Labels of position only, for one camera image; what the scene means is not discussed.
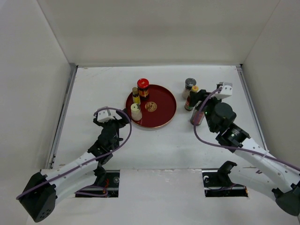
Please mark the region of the grey-lid salt grinder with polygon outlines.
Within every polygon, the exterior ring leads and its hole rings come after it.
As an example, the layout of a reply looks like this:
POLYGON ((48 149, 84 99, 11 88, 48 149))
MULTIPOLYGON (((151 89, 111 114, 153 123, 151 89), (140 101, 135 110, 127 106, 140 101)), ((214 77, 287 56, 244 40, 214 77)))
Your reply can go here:
POLYGON ((182 93, 182 97, 184 99, 188 98, 189 93, 190 93, 192 87, 195 86, 195 85, 196 85, 196 80, 194 78, 187 78, 185 80, 185 88, 184 88, 184 91, 182 93))

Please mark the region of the small yellow-label oil bottle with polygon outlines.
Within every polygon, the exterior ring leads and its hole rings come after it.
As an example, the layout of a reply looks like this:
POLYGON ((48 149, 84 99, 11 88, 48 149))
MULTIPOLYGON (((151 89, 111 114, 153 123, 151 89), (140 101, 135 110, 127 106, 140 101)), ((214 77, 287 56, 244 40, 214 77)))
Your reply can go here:
POLYGON ((132 88, 132 99, 134 104, 141 104, 140 95, 136 87, 132 88))

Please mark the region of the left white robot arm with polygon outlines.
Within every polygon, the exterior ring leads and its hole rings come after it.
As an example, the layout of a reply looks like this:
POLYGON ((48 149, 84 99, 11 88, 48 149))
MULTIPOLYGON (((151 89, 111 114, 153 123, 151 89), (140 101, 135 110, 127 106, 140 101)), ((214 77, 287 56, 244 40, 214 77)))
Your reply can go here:
POLYGON ((120 129, 132 124, 126 109, 115 109, 119 119, 111 115, 111 110, 113 108, 103 107, 94 113, 93 122, 102 130, 85 153, 59 169, 35 173, 16 197, 34 222, 46 219, 55 206, 69 195, 89 186, 104 184, 106 171, 103 165, 127 142, 120 137, 120 129))

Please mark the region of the cream-cap white shaker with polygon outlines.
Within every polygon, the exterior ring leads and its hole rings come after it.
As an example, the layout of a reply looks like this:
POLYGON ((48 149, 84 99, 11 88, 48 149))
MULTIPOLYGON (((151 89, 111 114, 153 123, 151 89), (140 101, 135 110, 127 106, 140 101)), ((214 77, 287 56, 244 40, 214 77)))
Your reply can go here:
POLYGON ((131 109, 131 118, 134 121, 140 121, 142 119, 142 112, 140 109, 140 105, 137 103, 133 103, 130 107, 131 109))

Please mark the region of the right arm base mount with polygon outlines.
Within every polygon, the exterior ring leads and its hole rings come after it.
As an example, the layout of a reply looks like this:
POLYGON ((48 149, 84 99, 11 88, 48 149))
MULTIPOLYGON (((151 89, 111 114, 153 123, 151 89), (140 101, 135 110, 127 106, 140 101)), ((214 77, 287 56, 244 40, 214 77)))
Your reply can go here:
POLYGON ((232 183, 229 178, 236 163, 226 161, 218 169, 203 169, 202 180, 206 197, 248 197, 248 190, 241 184, 232 183))

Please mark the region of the red-lid chili sauce jar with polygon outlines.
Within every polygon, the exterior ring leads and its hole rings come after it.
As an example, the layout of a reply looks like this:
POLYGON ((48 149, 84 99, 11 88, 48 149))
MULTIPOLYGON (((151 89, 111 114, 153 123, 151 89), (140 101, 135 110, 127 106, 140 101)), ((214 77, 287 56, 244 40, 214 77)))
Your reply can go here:
POLYGON ((146 78, 141 78, 137 81, 137 88, 139 96, 142 100, 146 100, 149 97, 150 83, 146 78))

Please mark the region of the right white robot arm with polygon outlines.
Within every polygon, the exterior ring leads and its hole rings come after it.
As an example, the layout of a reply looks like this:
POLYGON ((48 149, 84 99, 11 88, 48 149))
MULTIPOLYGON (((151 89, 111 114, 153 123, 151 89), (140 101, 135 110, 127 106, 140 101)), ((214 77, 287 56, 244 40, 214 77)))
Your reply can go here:
POLYGON ((300 214, 300 170, 273 157, 259 146, 250 135, 234 124, 236 113, 219 99, 221 88, 212 92, 201 90, 190 93, 190 105, 198 105, 196 117, 204 113, 209 131, 216 133, 215 147, 224 148, 243 158, 260 173, 239 168, 226 161, 217 171, 217 180, 228 187, 241 184, 274 200, 279 208, 292 216, 300 214))

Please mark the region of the black-cap dark vinegar bottle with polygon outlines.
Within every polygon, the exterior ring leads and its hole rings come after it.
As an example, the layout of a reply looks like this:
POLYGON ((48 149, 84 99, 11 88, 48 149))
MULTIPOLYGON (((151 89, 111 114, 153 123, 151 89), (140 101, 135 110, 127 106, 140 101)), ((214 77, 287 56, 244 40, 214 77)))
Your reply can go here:
POLYGON ((200 110, 200 105, 198 105, 194 108, 192 116, 190 118, 190 123, 193 126, 201 125, 203 119, 205 118, 205 110, 206 110, 206 107, 204 107, 202 110, 200 110))

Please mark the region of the yellow-cap red sauce bottle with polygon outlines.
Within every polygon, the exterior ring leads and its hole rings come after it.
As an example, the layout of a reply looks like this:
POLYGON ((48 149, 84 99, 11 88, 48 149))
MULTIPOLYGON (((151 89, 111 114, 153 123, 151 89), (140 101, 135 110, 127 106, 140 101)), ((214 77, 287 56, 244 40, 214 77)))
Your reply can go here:
POLYGON ((185 102, 185 105, 184 105, 184 108, 187 110, 187 111, 191 111, 193 109, 192 106, 190 106, 190 102, 191 102, 191 93, 197 93, 199 90, 198 86, 193 86, 189 92, 189 96, 187 97, 186 99, 186 102, 185 102))

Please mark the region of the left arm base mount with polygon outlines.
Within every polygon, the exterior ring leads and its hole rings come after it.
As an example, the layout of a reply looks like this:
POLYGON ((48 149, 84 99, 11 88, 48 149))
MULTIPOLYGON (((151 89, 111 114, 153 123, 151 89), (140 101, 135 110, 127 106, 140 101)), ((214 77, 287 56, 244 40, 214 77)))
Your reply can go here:
POLYGON ((76 198, 117 198, 119 196, 120 170, 108 170, 104 178, 75 193, 76 198))

